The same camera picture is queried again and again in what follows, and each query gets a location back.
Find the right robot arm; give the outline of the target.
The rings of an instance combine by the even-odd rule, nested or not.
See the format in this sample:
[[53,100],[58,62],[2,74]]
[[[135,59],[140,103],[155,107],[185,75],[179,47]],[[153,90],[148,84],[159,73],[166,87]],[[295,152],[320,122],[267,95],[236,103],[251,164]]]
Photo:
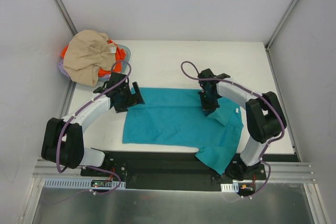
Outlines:
[[202,90],[199,92],[202,110],[206,116],[219,107],[219,99],[227,98],[246,111],[249,139],[234,163],[225,169],[225,175],[242,181],[250,178],[263,160],[269,144],[284,136],[287,122],[278,97],[274,92],[258,94],[235,82],[229,75],[213,74],[211,69],[197,73]]

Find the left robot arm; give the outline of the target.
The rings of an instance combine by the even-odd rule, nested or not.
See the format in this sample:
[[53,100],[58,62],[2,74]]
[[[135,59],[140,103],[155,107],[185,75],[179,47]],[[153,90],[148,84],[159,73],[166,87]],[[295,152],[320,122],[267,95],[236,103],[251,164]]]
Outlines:
[[112,73],[110,79],[97,87],[90,99],[77,111],[58,119],[51,118],[45,129],[41,157],[61,167],[75,169],[92,166],[99,176],[110,173],[111,164],[106,154],[94,148],[86,148],[83,134],[88,127],[110,109],[116,113],[127,112],[128,108],[145,104],[138,83],[129,83],[129,76]]

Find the teal t-shirt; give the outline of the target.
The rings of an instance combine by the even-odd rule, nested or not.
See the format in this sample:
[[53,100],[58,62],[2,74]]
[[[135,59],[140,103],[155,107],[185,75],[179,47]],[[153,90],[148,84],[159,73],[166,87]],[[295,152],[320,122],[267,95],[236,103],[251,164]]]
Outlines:
[[144,104],[129,108],[124,144],[198,148],[195,156],[222,174],[236,154],[243,129],[240,106],[227,98],[206,116],[197,90],[140,88]]

